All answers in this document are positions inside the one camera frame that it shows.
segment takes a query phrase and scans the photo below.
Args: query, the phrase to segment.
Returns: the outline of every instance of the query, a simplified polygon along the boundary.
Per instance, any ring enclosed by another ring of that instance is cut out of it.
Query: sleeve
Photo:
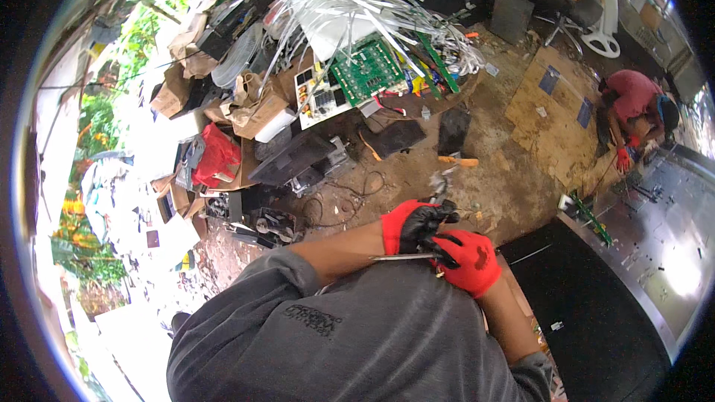
[[[511,367],[511,374],[525,401],[550,401],[553,367],[546,354],[527,355]]]
[[[314,295],[320,289],[315,269],[286,248],[248,264],[231,286],[208,300],[176,332],[166,367],[173,401],[200,400],[202,389],[222,367],[216,359],[239,359],[268,316],[282,302]]]

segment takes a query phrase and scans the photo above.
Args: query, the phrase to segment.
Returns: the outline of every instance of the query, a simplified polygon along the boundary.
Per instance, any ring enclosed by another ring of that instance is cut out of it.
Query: person
[[[657,140],[678,127],[678,106],[643,73],[619,70],[602,80],[598,89],[616,145],[616,167],[622,173],[630,169],[626,147],[644,147],[649,140]],[[622,133],[629,137],[627,142]]]
[[[406,201],[248,264],[176,332],[171,399],[549,401],[552,365],[489,239],[436,234],[454,208]],[[371,259],[418,246],[460,267]]]

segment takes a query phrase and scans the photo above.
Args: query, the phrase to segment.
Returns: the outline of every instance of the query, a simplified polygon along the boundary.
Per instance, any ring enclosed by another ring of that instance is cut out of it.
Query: gray sweatshirt
[[[550,400],[546,356],[509,369],[476,301],[422,260],[319,290],[286,249],[249,264],[175,335],[174,402]]]

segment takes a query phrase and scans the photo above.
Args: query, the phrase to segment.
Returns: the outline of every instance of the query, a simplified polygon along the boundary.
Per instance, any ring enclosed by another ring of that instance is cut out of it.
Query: embroidered logo
[[[318,309],[309,308],[301,304],[294,304],[286,308],[283,310],[283,315],[305,324],[321,337],[330,337],[330,334],[335,330],[335,326],[343,322],[342,318],[334,317],[328,313],[320,312]]]

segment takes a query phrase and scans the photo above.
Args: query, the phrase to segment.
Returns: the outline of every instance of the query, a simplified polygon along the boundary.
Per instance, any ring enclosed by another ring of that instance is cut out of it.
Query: red plastic bag
[[[206,149],[196,170],[192,173],[191,180],[194,185],[203,183],[210,188],[215,188],[220,180],[213,177],[214,174],[223,173],[231,178],[235,177],[228,166],[241,163],[241,148],[231,143],[213,122],[204,128],[201,138],[206,143]]]

